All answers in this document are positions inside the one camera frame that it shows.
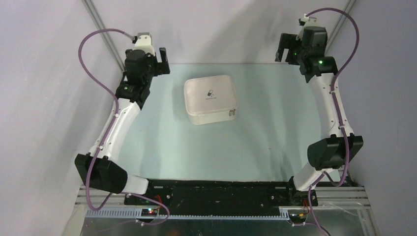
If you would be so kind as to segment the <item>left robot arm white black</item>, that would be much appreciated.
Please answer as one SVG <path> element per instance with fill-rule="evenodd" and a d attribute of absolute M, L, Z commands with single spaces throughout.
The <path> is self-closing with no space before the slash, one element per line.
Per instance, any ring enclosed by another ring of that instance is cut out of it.
<path fill-rule="evenodd" d="M 83 183 L 90 188 L 110 193 L 131 193 L 144 205 L 155 200 L 155 191 L 146 178 L 130 174 L 119 165 L 119 153 L 129 128 L 150 95 L 153 77 L 169 74 L 166 48 L 154 51 L 126 50 L 126 71 L 116 89 L 117 101 L 98 140 L 86 154 L 78 154 L 75 166 Z"/>

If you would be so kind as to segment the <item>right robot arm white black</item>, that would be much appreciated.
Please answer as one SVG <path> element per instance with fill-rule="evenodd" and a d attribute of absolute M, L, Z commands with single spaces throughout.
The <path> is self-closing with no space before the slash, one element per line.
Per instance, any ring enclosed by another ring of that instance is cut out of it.
<path fill-rule="evenodd" d="M 324 27 L 307 26 L 299 34 L 282 33 L 275 61 L 298 65 L 309 85 L 319 113 L 321 140 L 307 148 L 307 164 L 294 175 L 286 192 L 288 203 L 300 205 L 305 191 L 314 189 L 321 176 L 349 163 L 363 147 L 362 136 L 354 134 L 344 112 L 336 75 L 339 70 L 331 56 L 325 56 L 328 34 Z"/>

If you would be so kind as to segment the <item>white medicine kit case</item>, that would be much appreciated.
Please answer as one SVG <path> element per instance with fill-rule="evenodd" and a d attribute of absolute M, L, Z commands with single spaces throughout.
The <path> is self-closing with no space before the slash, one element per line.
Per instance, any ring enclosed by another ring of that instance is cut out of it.
<path fill-rule="evenodd" d="M 230 121 L 237 117 L 238 96 L 229 75 L 187 80 L 184 83 L 184 100 L 193 125 Z"/>

